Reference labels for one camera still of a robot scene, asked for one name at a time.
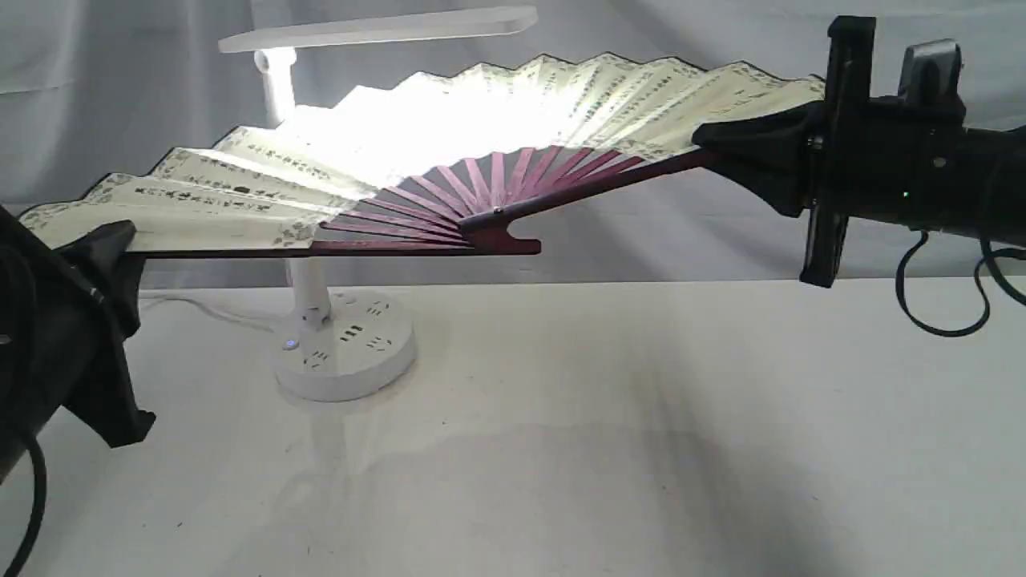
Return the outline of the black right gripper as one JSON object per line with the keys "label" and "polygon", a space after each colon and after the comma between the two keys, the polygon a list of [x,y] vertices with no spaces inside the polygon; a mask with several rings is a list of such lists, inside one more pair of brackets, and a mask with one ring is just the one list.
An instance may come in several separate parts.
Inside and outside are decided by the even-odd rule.
{"label": "black right gripper", "polygon": [[752,119],[706,122],[692,141],[708,168],[788,218],[810,213],[800,281],[828,288],[842,263],[849,220],[972,237],[975,216],[955,179],[965,134],[959,101],[917,107],[870,94],[876,21],[829,26],[825,101]]}

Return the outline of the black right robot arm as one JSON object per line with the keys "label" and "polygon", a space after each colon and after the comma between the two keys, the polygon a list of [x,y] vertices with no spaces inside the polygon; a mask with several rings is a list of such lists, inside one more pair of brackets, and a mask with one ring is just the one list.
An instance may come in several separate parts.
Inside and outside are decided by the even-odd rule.
{"label": "black right robot arm", "polygon": [[803,284],[833,284],[853,218],[1024,245],[1024,129],[965,127],[950,39],[909,47],[898,94],[872,97],[875,29],[871,16],[831,23],[821,101],[693,134],[774,211],[810,213]]}

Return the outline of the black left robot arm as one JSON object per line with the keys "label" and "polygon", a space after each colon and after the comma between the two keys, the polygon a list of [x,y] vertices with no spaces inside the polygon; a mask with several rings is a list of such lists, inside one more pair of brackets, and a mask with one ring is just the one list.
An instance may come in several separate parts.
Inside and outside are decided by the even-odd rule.
{"label": "black left robot arm", "polygon": [[52,249],[2,211],[3,475],[62,408],[110,448],[149,434],[156,417],[136,402],[124,349],[142,324],[135,234],[117,220]]}

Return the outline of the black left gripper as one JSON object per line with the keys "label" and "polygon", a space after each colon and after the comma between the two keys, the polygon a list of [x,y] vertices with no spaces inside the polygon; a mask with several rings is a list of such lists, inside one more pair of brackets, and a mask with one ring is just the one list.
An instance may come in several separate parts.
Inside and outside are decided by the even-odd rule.
{"label": "black left gripper", "polygon": [[110,448],[142,443],[156,417],[140,409],[125,341],[139,332],[144,258],[130,220],[48,248],[2,235],[2,448],[39,434],[65,409]]}

